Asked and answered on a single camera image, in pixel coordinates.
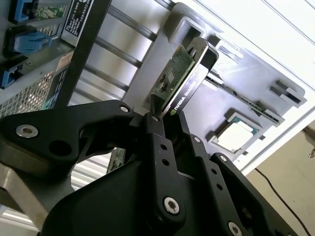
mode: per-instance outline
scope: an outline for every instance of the metal mesh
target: metal mesh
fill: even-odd
[[[16,113],[34,112],[42,109],[53,81],[51,71],[36,83],[0,104],[0,118]]]
[[[49,36],[55,36],[58,32],[58,29],[59,29],[59,25],[53,25],[53,26],[42,27],[38,29],[38,31],[41,31]]]

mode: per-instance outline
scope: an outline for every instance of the green circuit board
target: green circuit board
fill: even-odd
[[[67,6],[49,6],[49,7],[41,7],[37,9],[36,17],[38,20],[48,20],[61,18],[64,15]]]
[[[193,65],[194,59],[179,46],[172,59],[167,63],[150,94],[160,97],[167,104],[179,89]]]

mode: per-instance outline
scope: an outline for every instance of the metal frame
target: metal frame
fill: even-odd
[[[76,50],[74,51],[55,108],[68,105],[110,4],[111,0],[95,0],[91,6],[90,14],[85,23]]]

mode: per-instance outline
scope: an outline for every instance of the cable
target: cable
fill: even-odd
[[[255,170],[261,174],[261,176],[263,176],[269,186],[271,187],[272,191],[274,191],[274,193],[277,195],[277,197],[280,199],[280,201],[288,208],[288,210],[292,213],[292,215],[295,216],[295,218],[298,220],[298,222],[301,224],[301,226],[303,227],[303,229],[305,230],[306,234],[308,236],[311,236],[310,232],[308,231],[308,229],[306,228],[306,226],[304,225],[303,221],[300,219],[300,217],[298,217],[298,215],[291,209],[291,207],[289,207],[289,205],[283,200],[283,198],[279,195],[279,193],[275,190],[275,188],[273,187],[272,183],[270,182],[270,180],[268,179],[268,177],[266,175],[264,175],[259,169],[255,168]]]

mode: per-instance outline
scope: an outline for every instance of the blue connector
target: blue connector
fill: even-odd
[[[40,31],[17,36],[14,40],[14,52],[33,54],[51,46],[52,38]]]
[[[30,17],[23,13],[23,8],[25,3],[32,3],[33,0],[18,0],[16,4],[14,19],[17,22],[27,21]]]
[[[0,64],[0,88],[5,89],[23,76],[21,70],[28,58],[21,56]]]
[[[27,23],[36,19],[38,0],[12,0],[9,21],[14,24]]]

